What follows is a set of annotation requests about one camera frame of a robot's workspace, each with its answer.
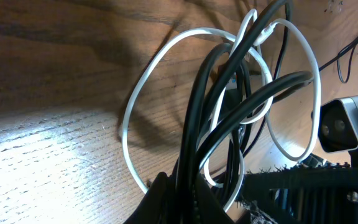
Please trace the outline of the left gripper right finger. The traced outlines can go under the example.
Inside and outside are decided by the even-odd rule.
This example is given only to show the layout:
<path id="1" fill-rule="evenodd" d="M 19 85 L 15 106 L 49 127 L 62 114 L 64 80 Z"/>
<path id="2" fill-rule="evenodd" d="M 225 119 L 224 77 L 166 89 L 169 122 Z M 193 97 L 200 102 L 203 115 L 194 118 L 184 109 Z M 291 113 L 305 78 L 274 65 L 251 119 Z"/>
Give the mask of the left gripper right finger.
<path id="1" fill-rule="evenodd" d="M 204 178 L 198 174 L 193 188 L 193 223 L 233 224 L 233 220 L 220 206 Z"/>

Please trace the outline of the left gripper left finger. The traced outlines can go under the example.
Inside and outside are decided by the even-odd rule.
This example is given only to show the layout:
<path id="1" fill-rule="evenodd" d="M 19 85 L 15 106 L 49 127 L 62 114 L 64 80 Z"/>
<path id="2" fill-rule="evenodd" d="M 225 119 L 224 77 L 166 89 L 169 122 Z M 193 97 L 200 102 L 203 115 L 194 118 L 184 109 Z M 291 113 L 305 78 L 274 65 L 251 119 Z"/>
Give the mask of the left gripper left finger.
<path id="1" fill-rule="evenodd" d="M 124 224 L 179 223 L 175 175 L 158 173 L 135 211 Z"/>

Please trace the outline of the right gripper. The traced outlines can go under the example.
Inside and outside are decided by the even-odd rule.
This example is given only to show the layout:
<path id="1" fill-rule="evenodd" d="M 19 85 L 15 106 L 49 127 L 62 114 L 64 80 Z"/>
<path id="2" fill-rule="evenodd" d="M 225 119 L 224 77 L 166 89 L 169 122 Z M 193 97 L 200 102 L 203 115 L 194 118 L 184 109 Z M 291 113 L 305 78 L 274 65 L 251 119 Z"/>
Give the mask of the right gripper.
<path id="1" fill-rule="evenodd" d="M 358 142 L 358 98 L 352 102 L 351 124 Z M 358 145 L 349 154 L 351 166 L 358 167 Z M 336 164 L 248 174 L 241 202 L 274 223 L 358 223 L 358 169 Z"/>

